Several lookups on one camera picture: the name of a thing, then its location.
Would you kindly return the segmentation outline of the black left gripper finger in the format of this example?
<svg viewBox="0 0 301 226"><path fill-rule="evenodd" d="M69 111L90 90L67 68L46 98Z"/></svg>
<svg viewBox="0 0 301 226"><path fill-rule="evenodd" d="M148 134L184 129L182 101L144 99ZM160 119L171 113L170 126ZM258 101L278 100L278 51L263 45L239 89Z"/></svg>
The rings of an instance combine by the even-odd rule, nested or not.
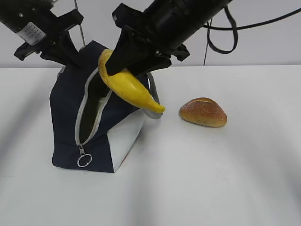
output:
<svg viewBox="0 0 301 226"><path fill-rule="evenodd" d="M85 67L85 60L75 48L69 32L64 32L59 39L59 60L63 65L72 64L78 68Z"/></svg>
<svg viewBox="0 0 301 226"><path fill-rule="evenodd" d="M46 49L42 50L40 57L62 65L67 65L70 62L69 56L66 54L64 48L57 44L50 45Z"/></svg>

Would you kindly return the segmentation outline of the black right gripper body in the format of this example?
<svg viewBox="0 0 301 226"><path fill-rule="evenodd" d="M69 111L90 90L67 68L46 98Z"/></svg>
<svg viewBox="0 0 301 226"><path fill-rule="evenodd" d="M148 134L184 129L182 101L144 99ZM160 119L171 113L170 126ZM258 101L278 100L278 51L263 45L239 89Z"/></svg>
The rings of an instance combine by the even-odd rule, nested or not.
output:
<svg viewBox="0 0 301 226"><path fill-rule="evenodd" d="M150 48L157 55L173 55L179 61L190 53L183 45L188 38L188 22L182 0L155 0L143 12L124 3L113 11L117 27L122 29L116 51Z"/></svg>

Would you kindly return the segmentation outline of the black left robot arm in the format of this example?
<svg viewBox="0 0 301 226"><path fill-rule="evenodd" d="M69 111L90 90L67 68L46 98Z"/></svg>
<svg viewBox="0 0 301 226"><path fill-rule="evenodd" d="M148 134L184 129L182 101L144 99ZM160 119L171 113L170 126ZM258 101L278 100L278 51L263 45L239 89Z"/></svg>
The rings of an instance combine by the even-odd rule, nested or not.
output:
<svg viewBox="0 0 301 226"><path fill-rule="evenodd" d="M0 22L24 40L14 55L24 61L36 53L45 60L82 68L84 60L76 50L69 30L80 26L84 17L77 9L56 16L51 11L54 4L54 0L0 2Z"/></svg>

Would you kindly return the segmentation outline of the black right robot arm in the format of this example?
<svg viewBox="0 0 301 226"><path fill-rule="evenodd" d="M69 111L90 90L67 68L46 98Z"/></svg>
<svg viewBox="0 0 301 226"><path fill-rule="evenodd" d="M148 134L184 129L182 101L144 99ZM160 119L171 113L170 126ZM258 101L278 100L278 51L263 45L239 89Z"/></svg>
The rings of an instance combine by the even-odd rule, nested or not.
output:
<svg viewBox="0 0 301 226"><path fill-rule="evenodd" d="M228 0L155 0L143 12L121 3L112 13L121 28L118 43L105 64L107 73L124 69L133 75L168 68L171 56L185 60L184 42L224 10L233 28Z"/></svg>

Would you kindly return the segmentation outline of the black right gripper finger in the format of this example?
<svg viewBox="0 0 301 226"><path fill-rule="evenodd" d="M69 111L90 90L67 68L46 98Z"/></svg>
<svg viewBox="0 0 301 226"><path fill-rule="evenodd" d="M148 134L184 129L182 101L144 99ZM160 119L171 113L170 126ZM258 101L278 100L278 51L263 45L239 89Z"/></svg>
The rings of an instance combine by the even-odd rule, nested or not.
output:
<svg viewBox="0 0 301 226"><path fill-rule="evenodd" d="M146 74L155 70L168 68L171 66L171 60L166 57L148 56L130 66L130 72L134 76Z"/></svg>
<svg viewBox="0 0 301 226"><path fill-rule="evenodd" d="M122 29L118 43L106 62L106 70L113 76L146 57L145 43L133 31Z"/></svg>

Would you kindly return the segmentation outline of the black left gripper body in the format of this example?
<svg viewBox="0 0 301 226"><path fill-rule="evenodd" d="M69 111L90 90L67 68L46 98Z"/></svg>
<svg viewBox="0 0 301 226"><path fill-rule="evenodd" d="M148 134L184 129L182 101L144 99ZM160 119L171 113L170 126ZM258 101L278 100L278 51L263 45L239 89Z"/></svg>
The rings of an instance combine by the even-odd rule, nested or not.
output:
<svg viewBox="0 0 301 226"><path fill-rule="evenodd" d="M16 33L24 44L17 48L14 56L23 61L34 52L41 54L50 45L58 45L64 32L81 25L83 16L76 9L56 16L49 9L30 8L29 14L24 14L21 19L28 19L28 24Z"/></svg>

